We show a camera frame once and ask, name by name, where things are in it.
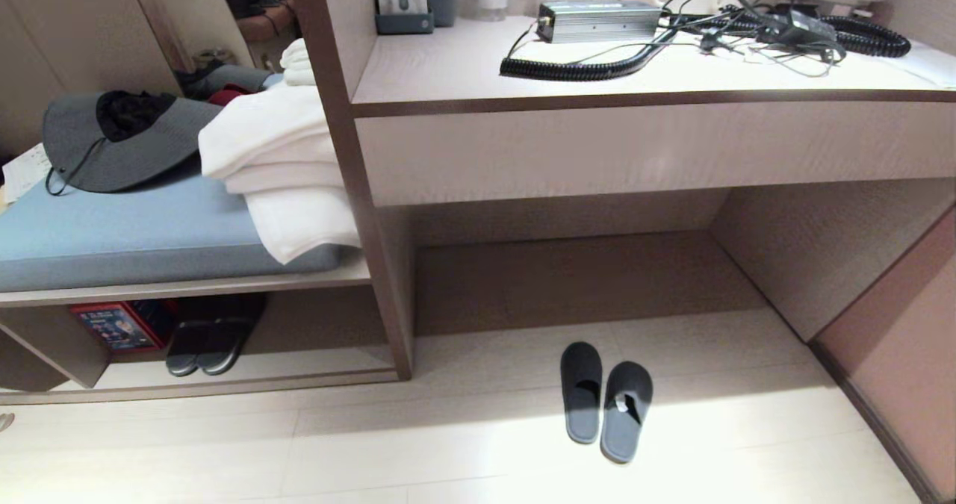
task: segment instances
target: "gray hat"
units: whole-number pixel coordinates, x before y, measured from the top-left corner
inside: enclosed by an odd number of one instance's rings
[[[199,131],[221,107],[164,93],[81,93],[52,102],[43,146],[71,187],[117,192],[154,178],[199,150]]]

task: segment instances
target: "black slipper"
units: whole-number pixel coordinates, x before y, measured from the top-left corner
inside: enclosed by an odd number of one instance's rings
[[[196,364],[206,375],[222,375],[235,364],[246,338],[252,331],[252,321],[245,318],[216,320],[209,327],[205,348]]]
[[[561,355],[564,421],[571,440],[584,445],[598,439],[600,425],[600,355],[590,343],[572,343]]]
[[[612,461],[629,463],[638,452],[638,439],[654,395],[651,375],[639,364],[621,362],[611,370],[605,394],[601,452]]]
[[[185,321],[176,327],[167,351],[167,370],[172,375],[185,377],[196,371],[197,358],[205,348],[209,326],[208,321]]]

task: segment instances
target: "hat chin strap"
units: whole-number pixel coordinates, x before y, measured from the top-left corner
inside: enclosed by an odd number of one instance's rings
[[[97,146],[100,146],[100,144],[103,144],[105,141],[106,141],[106,137],[99,137],[99,139],[94,140],[93,143],[90,144],[90,147],[87,148],[86,150],[86,154],[83,155],[83,159],[79,161],[79,164],[76,164],[76,168],[74,168],[71,172],[69,172],[69,175],[63,178],[63,186],[59,188],[57,192],[50,190],[50,178],[52,177],[52,175],[54,175],[54,171],[55,171],[54,167],[50,167],[50,171],[47,172],[47,181],[45,183],[45,187],[47,187],[48,194],[50,194],[51,196],[59,196],[63,194],[63,191],[66,190],[66,187],[68,187],[69,182],[72,181],[72,178],[74,178],[76,173],[78,173],[79,170],[83,167],[83,164],[86,164],[86,160],[89,159],[90,155],[93,153],[93,150],[96,149]],[[60,168],[59,171],[60,173],[63,173],[65,170],[63,168]]]

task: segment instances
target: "baseboard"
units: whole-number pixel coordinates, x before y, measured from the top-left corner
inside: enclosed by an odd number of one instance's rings
[[[912,456],[906,452],[904,444],[898,439],[893,429],[889,428],[873,406],[866,401],[864,395],[857,390],[856,385],[850,381],[849,376],[843,371],[843,368],[833,355],[827,351],[827,348],[815,340],[810,341],[809,347],[810,351],[816,356],[816,360],[820,361],[820,364],[827,370],[830,377],[839,385],[841,391],[850,399],[850,403],[853,403],[853,406],[857,408],[857,411],[863,416],[863,419],[867,425],[870,426],[870,429],[877,435],[877,439],[884,445],[884,449],[887,449],[887,453],[890,454],[890,457],[893,458],[899,470],[902,471],[902,475],[906,477],[906,481],[913,487],[913,491],[916,492],[919,501],[930,504],[956,504],[954,500],[943,500],[943,498],[937,494],[933,485],[929,482],[928,477],[926,477],[922,469],[919,469],[919,465],[912,459]]]

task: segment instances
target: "pink wall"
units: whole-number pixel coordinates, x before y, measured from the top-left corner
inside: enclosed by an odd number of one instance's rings
[[[945,498],[956,497],[952,209],[819,341]]]
[[[956,54],[956,0],[887,0],[872,10],[875,20],[889,28]]]

